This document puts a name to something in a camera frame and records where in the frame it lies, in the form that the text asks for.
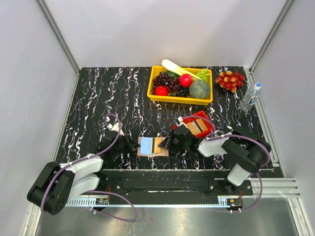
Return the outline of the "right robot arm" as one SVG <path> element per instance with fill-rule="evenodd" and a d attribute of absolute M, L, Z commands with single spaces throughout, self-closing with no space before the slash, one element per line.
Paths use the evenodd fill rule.
<path fill-rule="evenodd" d="M 197 138 L 190 130 L 185 119 L 201 119 L 213 125 L 208 119 L 201 116 L 179 117 L 177 127 L 170 131 L 168 136 L 158 144 L 158 147 L 173 152 L 185 151 L 193 158 L 210 157 L 213 155 L 227 154 L 235 162 L 224 182 L 227 193 L 234 195 L 242 188 L 245 179 L 258 174 L 266 166 L 271 157 L 272 150 L 269 143 L 262 137 L 238 126 L 231 132 L 220 136 L 211 137 L 215 130 L 212 129 L 204 138 Z"/>

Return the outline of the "red plastic bin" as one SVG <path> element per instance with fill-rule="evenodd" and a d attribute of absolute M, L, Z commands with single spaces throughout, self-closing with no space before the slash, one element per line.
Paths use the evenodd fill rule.
<path fill-rule="evenodd" d="M 203 139 L 213 134 L 214 125 L 204 111 L 197 112 L 191 116 L 179 117 L 175 119 L 176 124 L 173 126 L 175 130 L 179 125 L 184 125 L 196 138 Z"/>

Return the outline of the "pink leather card holder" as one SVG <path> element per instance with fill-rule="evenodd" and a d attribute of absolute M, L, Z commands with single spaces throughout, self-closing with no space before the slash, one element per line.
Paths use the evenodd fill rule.
<path fill-rule="evenodd" d="M 138 156 L 160 156 L 160 157 L 166 157 L 169 155 L 169 152 L 167 155 L 156 155 L 151 153 L 151 146 L 152 146 L 152 138 L 154 137 L 139 137 L 138 143 L 141 145 L 141 147 L 137 150 Z"/>

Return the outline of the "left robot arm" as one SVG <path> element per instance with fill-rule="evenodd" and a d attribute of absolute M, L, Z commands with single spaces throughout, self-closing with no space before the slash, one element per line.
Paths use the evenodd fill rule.
<path fill-rule="evenodd" d="M 105 192 L 107 183 L 97 173 L 105 162 L 116 155 L 132 153 L 140 144 L 132 140 L 117 122 L 107 126 L 108 131 L 96 154 L 69 163 L 47 163 L 27 193 L 27 200 L 51 215 L 58 214 L 67 201 L 92 190 Z"/>

